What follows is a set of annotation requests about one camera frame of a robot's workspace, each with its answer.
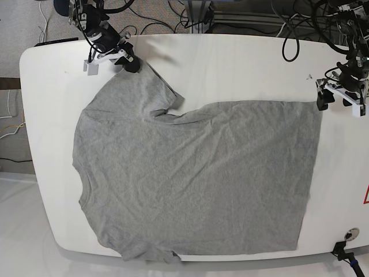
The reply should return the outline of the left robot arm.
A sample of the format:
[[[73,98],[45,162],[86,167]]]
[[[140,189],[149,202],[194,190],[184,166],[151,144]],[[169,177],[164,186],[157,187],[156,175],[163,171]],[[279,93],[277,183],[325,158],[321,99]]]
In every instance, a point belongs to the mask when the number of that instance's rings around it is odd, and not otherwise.
[[[339,33],[346,38],[347,50],[333,44],[317,23],[317,10],[325,4],[336,10],[333,17]],[[368,111],[368,1],[318,1],[312,5],[311,19],[323,41],[346,59],[345,63],[337,62],[327,70],[324,78],[317,79],[318,110],[327,110],[339,96],[345,107],[352,107],[352,115],[365,116]]]

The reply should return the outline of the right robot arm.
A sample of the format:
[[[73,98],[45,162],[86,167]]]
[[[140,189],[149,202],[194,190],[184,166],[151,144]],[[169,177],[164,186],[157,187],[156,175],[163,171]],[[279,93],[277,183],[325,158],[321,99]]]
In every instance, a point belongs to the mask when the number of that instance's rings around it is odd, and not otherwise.
[[[141,68],[140,59],[135,55],[133,45],[128,42],[131,33],[117,32],[108,22],[109,14],[119,13],[128,8],[125,6],[108,11],[104,9],[103,1],[70,1],[69,23],[78,28],[90,45],[88,58],[84,61],[83,71],[87,75],[97,75],[99,65],[110,61],[114,65],[121,65],[125,71],[137,73]]]

